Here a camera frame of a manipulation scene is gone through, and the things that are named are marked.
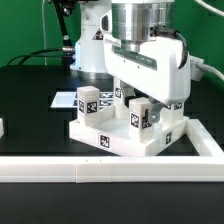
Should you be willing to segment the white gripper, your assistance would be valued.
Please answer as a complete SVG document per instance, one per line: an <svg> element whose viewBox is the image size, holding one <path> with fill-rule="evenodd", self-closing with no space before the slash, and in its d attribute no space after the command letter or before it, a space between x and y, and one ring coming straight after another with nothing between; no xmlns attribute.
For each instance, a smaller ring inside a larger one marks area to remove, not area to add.
<svg viewBox="0 0 224 224"><path fill-rule="evenodd" d="M129 107L136 98L134 88L158 100L150 103L150 123L160 121L164 104L184 102L190 95L190 61L179 67L182 52L182 42L170 38L143 42L136 53L122 49L121 41L110 34L104 35L105 65L110 75L121 80L124 105Z"/></svg>

